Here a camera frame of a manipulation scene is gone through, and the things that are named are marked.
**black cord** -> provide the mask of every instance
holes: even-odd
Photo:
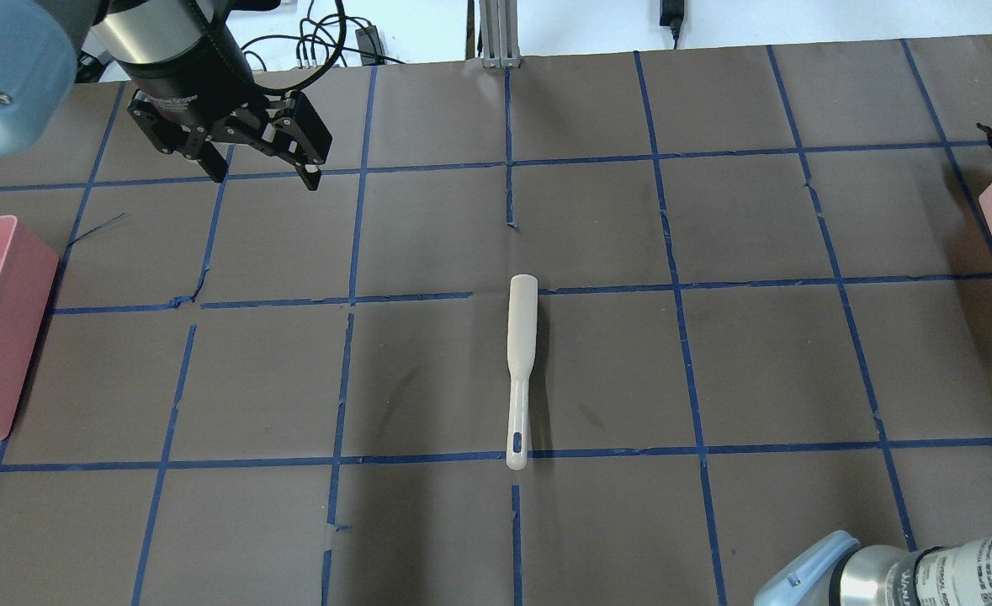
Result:
[[[312,4],[315,4],[316,0],[310,0],[310,11],[312,10]],[[185,0],[185,5],[187,5],[189,12],[196,19],[196,23],[199,23],[200,29],[204,31],[204,35],[207,35],[208,40],[211,41],[212,49],[215,49],[216,53],[219,53],[219,57],[223,59],[223,62],[234,72],[234,76],[238,77],[250,88],[256,89],[264,95],[284,95],[284,93],[294,91],[295,89],[307,88],[315,81],[319,80],[324,73],[329,72],[331,65],[334,65],[335,61],[338,61],[338,57],[342,56],[342,48],[346,46],[346,8],[342,6],[342,0],[335,0],[335,10],[337,10],[337,15],[339,18],[338,22],[338,39],[335,41],[334,49],[331,51],[331,58],[329,61],[324,62],[316,72],[312,73],[311,76],[306,79],[296,83],[293,86],[287,86],[286,88],[268,88],[262,84],[257,84],[254,82],[248,74],[240,74],[236,72],[236,66],[234,62],[231,61],[230,57],[227,56],[226,50],[223,49],[223,45],[220,45],[218,35],[211,30],[211,24],[208,23],[208,19],[204,16],[204,13],[200,11],[199,5],[196,0]]]
[[[257,42],[264,42],[264,40],[296,40],[296,41],[310,40],[311,42],[316,43],[316,45],[332,46],[332,45],[329,45],[329,43],[327,43],[327,42],[314,41],[309,35],[305,35],[305,37],[302,37],[302,35],[268,34],[268,35],[261,35],[261,37],[258,37],[258,38],[253,38],[252,40],[246,42],[245,45],[243,45],[241,47],[241,49],[244,51],[244,50],[248,49],[249,46],[255,45]],[[388,57],[387,55],[380,55],[380,54],[377,54],[377,53],[369,53],[366,50],[350,49],[349,46],[343,47],[342,48],[342,51],[345,51],[345,53],[357,53],[359,55],[364,55],[366,57],[373,57],[373,58],[377,58],[377,59],[384,59],[384,61],[391,61],[391,62],[394,62],[395,64],[400,64],[400,65],[405,65],[405,62],[406,62],[406,61],[399,61],[399,59],[396,59],[394,57]]]
[[[327,38],[329,38],[331,40],[334,40],[335,39],[334,35],[331,35],[331,31],[329,29],[327,29],[326,26],[324,26],[324,24],[323,24],[322,21],[320,23],[317,23],[317,22],[315,22],[315,20],[308,19],[308,17],[303,17],[299,22],[297,22],[297,35],[299,35],[300,38],[304,39],[304,38],[307,37],[307,34],[305,34],[305,24],[306,23],[310,23],[310,24],[312,24],[312,26],[314,26],[315,31],[312,32],[312,35],[314,35],[314,37],[316,39],[318,39],[320,41],[323,40],[322,38],[319,37],[319,35],[316,35],[316,32],[321,32],[322,34],[326,34],[327,35]],[[297,45],[298,46],[301,46],[301,45],[304,45],[304,44],[305,44],[304,40],[297,41]],[[311,45],[310,47],[312,49],[312,61],[315,61],[316,60],[316,46],[315,45]],[[327,61],[327,57],[329,57],[330,54],[331,54],[330,51],[327,50],[326,47],[324,47],[324,54],[323,54],[323,61],[324,62]],[[342,66],[349,66],[349,65],[346,64],[346,57],[345,56],[339,57],[339,58],[342,58]]]
[[[305,35],[305,32],[304,32],[304,23],[306,23],[306,22],[313,24],[316,27],[317,30],[327,31],[327,26],[330,26],[330,24],[333,24],[335,22],[335,20],[339,20],[339,16],[337,14],[331,14],[331,15],[324,16],[323,19],[320,19],[319,20],[319,22],[315,22],[315,20],[312,20],[310,16],[306,16],[299,23],[299,34]],[[372,36],[371,29],[369,29],[369,28],[372,28],[373,27],[371,20],[368,20],[365,17],[353,17],[353,16],[346,16],[346,20],[348,20],[348,22],[350,22],[350,23],[356,24],[356,26],[358,26],[359,28],[361,28],[362,31],[364,31],[365,37],[368,37],[369,38],[369,44],[372,45],[373,53],[375,53],[375,51],[376,51],[376,49],[377,49],[378,46],[376,45],[376,39],[373,38],[373,36]],[[327,34],[327,38],[331,38],[331,37],[332,36],[330,34]],[[373,57],[376,57],[376,58],[383,58],[383,55],[380,55],[378,53],[377,54],[368,54],[368,56],[373,56]],[[345,57],[342,58],[342,64],[344,66],[346,65],[346,58]]]
[[[268,64],[265,64],[264,59],[261,58],[260,55],[258,55],[257,53],[254,53],[254,51],[252,51],[252,50],[246,50],[246,51],[243,51],[243,53],[242,53],[242,56],[245,56],[245,57],[249,57],[249,55],[252,55],[253,57],[256,57],[257,58],[257,61],[260,61],[260,67],[261,67],[261,69],[263,69],[265,72],[268,71]]]
[[[328,45],[326,42],[322,42],[322,41],[316,41],[316,43],[318,45],[331,46]],[[394,57],[388,57],[387,55],[381,55],[380,53],[369,53],[369,51],[367,50],[350,49],[349,46],[344,46],[342,48],[342,51],[344,51],[344,53],[357,53],[359,55],[365,57],[372,57],[374,59],[383,59],[383,61],[391,61],[392,64],[406,65],[406,61],[400,61],[400,59],[396,59]]]

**plastic handle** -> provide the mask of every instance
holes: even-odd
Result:
[[[507,467],[520,471],[529,453],[529,376],[537,358],[537,279],[511,279],[507,311],[507,368],[511,371],[511,410],[507,417]]]
[[[507,418],[507,467],[526,468],[529,453],[529,382],[511,382],[511,414]]]
[[[829,534],[765,583],[754,606],[795,606],[841,557],[857,547],[856,538],[843,530]]]

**white handle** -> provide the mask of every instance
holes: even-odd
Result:
[[[507,419],[507,467],[526,468],[529,453],[529,380],[512,380],[511,415]]]
[[[537,279],[511,279],[507,312],[507,368],[511,370],[511,411],[507,418],[507,467],[526,467],[529,453],[529,376],[537,357]]]

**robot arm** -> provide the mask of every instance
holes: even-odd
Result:
[[[42,133],[72,87],[76,53],[91,28],[138,86],[127,114],[157,152],[180,152],[219,183],[226,161],[212,143],[243,143],[290,162],[306,187],[317,189],[331,133],[303,93],[253,81],[226,29],[232,4],[0,0],[0,155],[27,148]],[[7,45],[7,38],[19,41]],[[5,51],[29,42],[31,53]]]

